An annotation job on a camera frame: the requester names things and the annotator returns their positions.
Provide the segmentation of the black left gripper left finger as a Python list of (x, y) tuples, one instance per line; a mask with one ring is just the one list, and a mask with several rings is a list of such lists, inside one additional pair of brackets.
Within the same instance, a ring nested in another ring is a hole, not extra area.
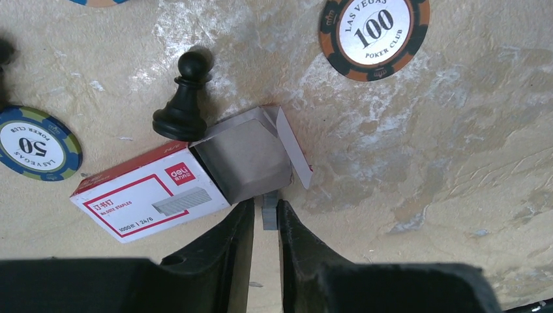
[(254, 200), (160, 263), (145, 258), (5, 260), (2, 312), (245, 312)]

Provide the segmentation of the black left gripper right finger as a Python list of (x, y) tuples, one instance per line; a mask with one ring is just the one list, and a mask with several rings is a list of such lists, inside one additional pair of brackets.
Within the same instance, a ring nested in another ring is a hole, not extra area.
[(482, 270), (463, 263), (354, 263), (277, 205), (284, 312), (501, 312)]

